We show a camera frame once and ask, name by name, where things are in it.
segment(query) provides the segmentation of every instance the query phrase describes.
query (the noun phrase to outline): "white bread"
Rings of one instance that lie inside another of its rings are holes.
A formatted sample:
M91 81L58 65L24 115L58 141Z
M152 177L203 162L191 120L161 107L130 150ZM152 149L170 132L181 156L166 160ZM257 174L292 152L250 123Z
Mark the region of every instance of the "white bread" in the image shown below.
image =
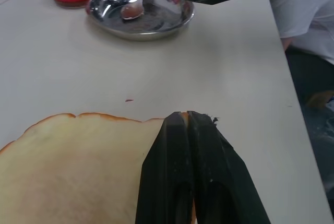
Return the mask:
M0 223L134 224L162 122L85 113L33 125L0 154Z

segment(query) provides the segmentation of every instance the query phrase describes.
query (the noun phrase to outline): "white table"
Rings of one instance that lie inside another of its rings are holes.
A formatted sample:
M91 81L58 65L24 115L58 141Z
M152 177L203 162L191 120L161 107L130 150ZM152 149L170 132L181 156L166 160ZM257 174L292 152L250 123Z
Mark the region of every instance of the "white table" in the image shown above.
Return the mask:
M188 30L157 42L117 39L52 0L4 3L0 28L0 146L61 112L195 110L220 118L272 224L333 223L268 0L196 5Z

